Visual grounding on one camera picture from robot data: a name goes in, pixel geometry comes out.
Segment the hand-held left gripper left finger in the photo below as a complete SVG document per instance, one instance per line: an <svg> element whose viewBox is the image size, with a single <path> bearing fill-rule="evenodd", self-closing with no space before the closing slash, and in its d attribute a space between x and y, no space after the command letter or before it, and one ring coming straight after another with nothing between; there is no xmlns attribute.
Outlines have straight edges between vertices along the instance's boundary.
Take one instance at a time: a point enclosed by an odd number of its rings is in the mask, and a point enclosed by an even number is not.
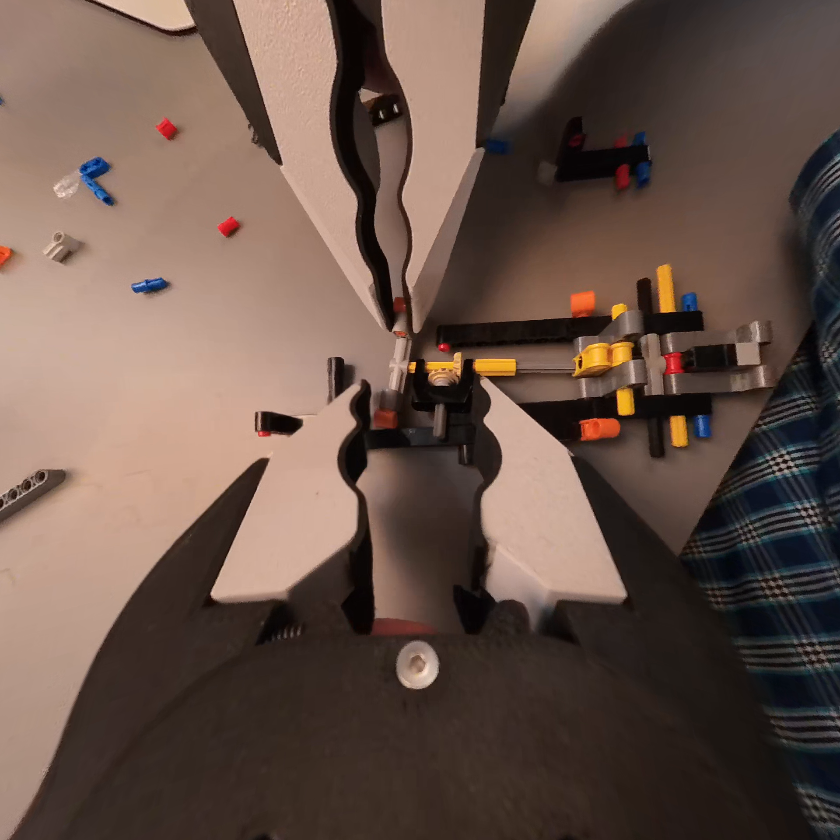
<svg viewBox="0 0 840 840"><path fill-rule="evenodd" d="M371 387L350 385L276 444L211 590L221 604L280 602L314 628L337 610L373 627L373 550L359 479Z"/></svg>

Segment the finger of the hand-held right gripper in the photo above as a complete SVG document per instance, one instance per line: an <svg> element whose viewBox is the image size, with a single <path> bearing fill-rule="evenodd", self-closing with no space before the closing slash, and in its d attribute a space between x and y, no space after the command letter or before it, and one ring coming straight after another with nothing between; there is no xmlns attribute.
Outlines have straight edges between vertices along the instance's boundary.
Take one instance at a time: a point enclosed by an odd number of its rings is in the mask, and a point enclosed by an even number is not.
<svg viewBox="0 0 840 840"><path fill-rule="evenodd" d="M377 188L355 138L367 112L363 18L353 2L235 2L280 168L377 324L394 323L375 232Z"/></svg>
<svg viewBox="0 0 840 840"><path fill-rule="evenodd" d="M406 101L410 154L402 208L413 330L431 312L484 151L478 146L483 1L384 1L386 57Z"/></svg>

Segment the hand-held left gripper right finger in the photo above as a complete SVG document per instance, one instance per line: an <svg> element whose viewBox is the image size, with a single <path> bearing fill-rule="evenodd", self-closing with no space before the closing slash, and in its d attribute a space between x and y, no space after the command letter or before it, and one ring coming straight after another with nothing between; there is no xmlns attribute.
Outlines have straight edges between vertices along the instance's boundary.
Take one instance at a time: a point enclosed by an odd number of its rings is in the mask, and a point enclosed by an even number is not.
<svg viewBox="0 0 840 840"><path fill-rule="evenodd" d="M477 380L470 420L480 482L469 526L469 583L458 619L477 634L504 601L541 632L559 603L619 606L627 588L574 458L490 380Z"/></svg>

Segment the black lego gear frame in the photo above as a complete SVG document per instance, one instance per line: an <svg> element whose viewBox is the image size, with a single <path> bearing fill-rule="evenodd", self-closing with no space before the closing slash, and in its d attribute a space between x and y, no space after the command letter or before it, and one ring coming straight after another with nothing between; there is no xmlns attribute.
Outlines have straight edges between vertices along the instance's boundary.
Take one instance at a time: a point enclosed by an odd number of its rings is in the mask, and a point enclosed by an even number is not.
<svg viewBox="0 0 840 840"><path fill-rule="evenodd" d="M456 353L451 362L416 360L409 364L412 406L432 412L443 406L450 413L468 413L472 407L476 362Z"/></svg>

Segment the grey orange-ended lego link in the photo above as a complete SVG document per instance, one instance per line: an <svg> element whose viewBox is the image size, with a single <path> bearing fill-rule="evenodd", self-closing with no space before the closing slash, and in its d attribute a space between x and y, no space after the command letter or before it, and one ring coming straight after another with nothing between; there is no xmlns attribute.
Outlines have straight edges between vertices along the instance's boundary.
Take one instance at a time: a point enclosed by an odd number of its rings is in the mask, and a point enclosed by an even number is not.
<svg viewBox="0 0 840 840"><path fill-rule="evenodd" d="M379 402L372 415L372 426L376 429L396 429L408 377L411 360L413 334L411 318L404 298L397 297L393 302L395 349L389 364L387 387L380 393Z"/></svg>

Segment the black lego chassis assembly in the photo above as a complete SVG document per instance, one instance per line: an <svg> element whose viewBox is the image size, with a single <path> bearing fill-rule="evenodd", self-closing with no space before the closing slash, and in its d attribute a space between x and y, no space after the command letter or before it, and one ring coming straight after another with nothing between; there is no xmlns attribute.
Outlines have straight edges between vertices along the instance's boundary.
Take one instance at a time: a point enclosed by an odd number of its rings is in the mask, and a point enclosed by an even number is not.
<svg viewBox="0 0 840 840"><path fill-rule="evenodd" d="M665 445L685 448L712 434L713 397L769 390L777 378L764 352L773 339L771 321L752 320L712 331L697 295L677 298L671 265L654 280L636 284L636 306L617 304L596 313L594 292L570 297L568 318L443 324L437 349L451 362L456 353L476 362L476 381L527 375L569 377L575 396L520 407L561 443L617 438L622 423L643 421L647 450L665 456ZM418 412L409 373L396 429L365 433L368 450L456 448L462 465L472 461L475 429L468 413L443 406Z"/></svg>

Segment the small black lego assembly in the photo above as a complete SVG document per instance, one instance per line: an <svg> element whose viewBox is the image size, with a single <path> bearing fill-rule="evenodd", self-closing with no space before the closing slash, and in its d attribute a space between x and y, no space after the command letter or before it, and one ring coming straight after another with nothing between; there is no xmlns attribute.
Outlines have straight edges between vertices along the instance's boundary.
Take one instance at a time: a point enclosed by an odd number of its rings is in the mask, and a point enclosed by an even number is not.
<svg viewBox="0 0 840 840"><path fill-rule="evenodd" d="M629 189L631 183L637 189L650 183L653 162L645 131L636 133L632 140L624 135L612 147L603 149L588 150L586 138L582 117L568 121L554 160L539 163L538 183L549 186L607 178L618 192Z"/></svg>

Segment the grey holed lego beam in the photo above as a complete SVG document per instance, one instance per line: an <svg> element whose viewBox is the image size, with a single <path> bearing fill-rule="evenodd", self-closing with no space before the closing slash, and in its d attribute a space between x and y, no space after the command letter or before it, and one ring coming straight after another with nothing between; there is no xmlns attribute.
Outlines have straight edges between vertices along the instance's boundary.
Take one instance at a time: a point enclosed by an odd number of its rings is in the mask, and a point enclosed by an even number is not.
<svg viewBox="0 0 840 840"><path fill-rule="evenodd" d="M1 493L1 522L32 505L67 478L63 469L39 469Z"/></svg>

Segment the white flat-based stand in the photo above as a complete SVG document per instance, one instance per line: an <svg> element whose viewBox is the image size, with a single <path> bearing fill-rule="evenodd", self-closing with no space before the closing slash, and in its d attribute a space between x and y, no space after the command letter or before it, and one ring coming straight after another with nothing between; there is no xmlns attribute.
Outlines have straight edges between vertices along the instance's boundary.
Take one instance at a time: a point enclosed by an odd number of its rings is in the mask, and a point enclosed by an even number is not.
<svg viewBox="0 0 840 840"><path fill-rule="evenodd" d="M90 1L165 35L180 36L196 31L185 1Z"/></svg>

